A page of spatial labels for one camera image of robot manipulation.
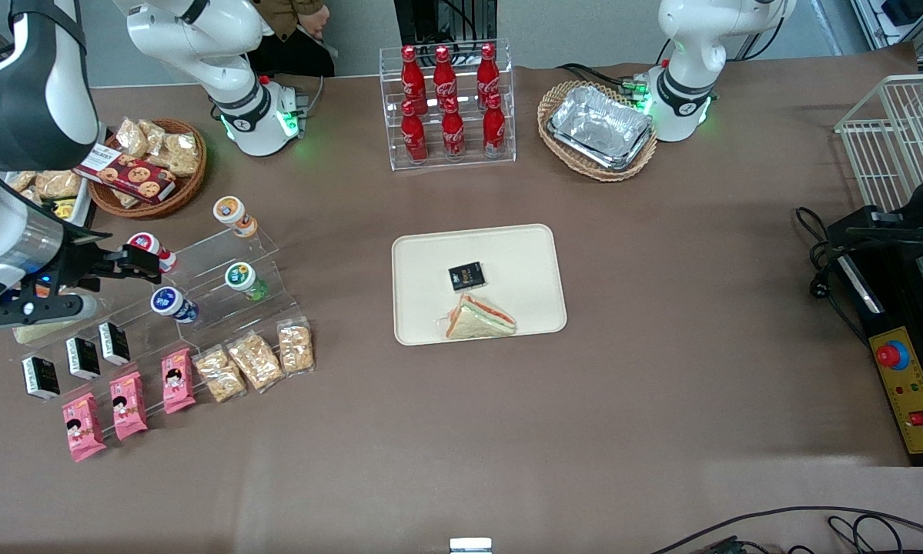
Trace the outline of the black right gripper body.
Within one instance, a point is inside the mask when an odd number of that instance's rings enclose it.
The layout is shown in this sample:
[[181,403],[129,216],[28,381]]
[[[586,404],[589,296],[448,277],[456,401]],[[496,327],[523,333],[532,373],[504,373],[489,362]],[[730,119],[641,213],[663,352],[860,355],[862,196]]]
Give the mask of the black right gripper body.
[[116,279],[123,250],[103,249],[96,242],[67,242],[45,266],[45,288],[58,294],[63,288],[102,291],[102,279]]

